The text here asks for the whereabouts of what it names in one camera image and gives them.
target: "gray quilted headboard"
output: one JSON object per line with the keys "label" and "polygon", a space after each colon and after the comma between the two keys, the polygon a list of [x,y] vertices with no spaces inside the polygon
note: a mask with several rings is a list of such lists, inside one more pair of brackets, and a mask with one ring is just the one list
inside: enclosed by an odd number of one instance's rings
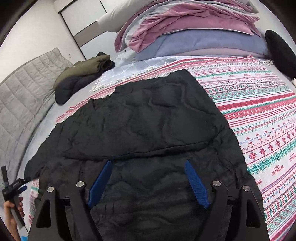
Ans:
{"label": "gray quilted headboard", "polygon": [[55,48],[25,63],[1,83],[0,165],[6,165],[10,183],[17,177],[32,133],[55,102],[55,80],[71,66]]}

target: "white wardrobe door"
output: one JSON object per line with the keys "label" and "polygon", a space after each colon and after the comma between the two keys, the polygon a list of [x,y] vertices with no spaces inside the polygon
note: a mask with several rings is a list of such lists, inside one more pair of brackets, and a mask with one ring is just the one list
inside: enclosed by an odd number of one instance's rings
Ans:
{"label": "white wardrobe door", "polygon": [[86,59],[95,57],[100,51],[104,52],[105,54],[109,54],[111,57],[115,57],[119,54],[115,52],[115,38],[116,33],[105,32],[81,46],[80,49]]}
{"label": "white wardrobe door", "polygon": [[100,0],[77,0],[61,14],[74,36],[105,13]]}
{"label": "white wardrobe door", "polygon": [[117,5],[121,5],[122,3],[126,2],[126,0],[101,0],[104,8],[107,12],[110,12],[115,8]]}

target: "black garment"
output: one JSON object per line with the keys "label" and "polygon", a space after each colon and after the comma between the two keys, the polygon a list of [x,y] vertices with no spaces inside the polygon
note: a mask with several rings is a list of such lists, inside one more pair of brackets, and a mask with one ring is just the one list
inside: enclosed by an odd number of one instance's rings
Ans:
{"label": "black garment", "polygon": [[274,65],[291,79],[296,78],[296,55],[290,46],[272,30],[267,30],[265,38]]}
{"label": "black garment", "polygon": [[[90,100],[54,128],[25,177],[40,176],[41,193],[54,186],[67,196],[67,185],[88,183],[102,160],[112,160],[109,183],[91,211],[103,239],[189,241],[206,216],[184,174],[189,158],[228,188],[250,186],[263,210],[227,120],[186,70]],[[221,240],[230,214],[228,209]]]}
{"label": "black garment", "polygon": [[[97,56],[106,55],[99,52]],[[54,91],[54,96],[58,104],[65,104],[77,91],[89,85],[99,78],[104,72],[113,69],[115,63],[111,60],[101,61],[99,71],[87,76],[71,76],[61,81]]]}

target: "black cushion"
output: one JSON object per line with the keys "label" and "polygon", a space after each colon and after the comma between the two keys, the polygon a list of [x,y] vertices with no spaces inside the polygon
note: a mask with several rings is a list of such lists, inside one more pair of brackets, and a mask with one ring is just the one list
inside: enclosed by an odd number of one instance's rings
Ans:
{"label": "black cushion", "polygon": [[293,50],[281,36],[272,30],[266,31],[265,38],[274,65],[291,79],[296,78],[296,55]]}

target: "metal bolt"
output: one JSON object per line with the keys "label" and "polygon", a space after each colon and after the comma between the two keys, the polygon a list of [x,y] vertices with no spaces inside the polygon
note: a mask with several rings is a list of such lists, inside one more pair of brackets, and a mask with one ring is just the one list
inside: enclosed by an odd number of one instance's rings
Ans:
{"label": "metal bolt", "polygon": [[48,191],[48,192],[53,192],[53,191],[54,191],[54,187],[49,187],[49,188],[47,189],[47,191]]}
{"label": "metal bolt", "polygon": [[220,187],[221,186],[221,183],[219,181],[213,181],[213,185],[215,187]]}
{"label": "metal bolt", "polygon": [[84,182],[80,181],[76,183],[76,187],[81,188],[84,185]]}
{"label": "metal bolt", "polygon": [[244,186],[243,189],[244,189],[246,192],[248,192],[248,191],[251,190],[251,188],[250,188],[249,186]]}

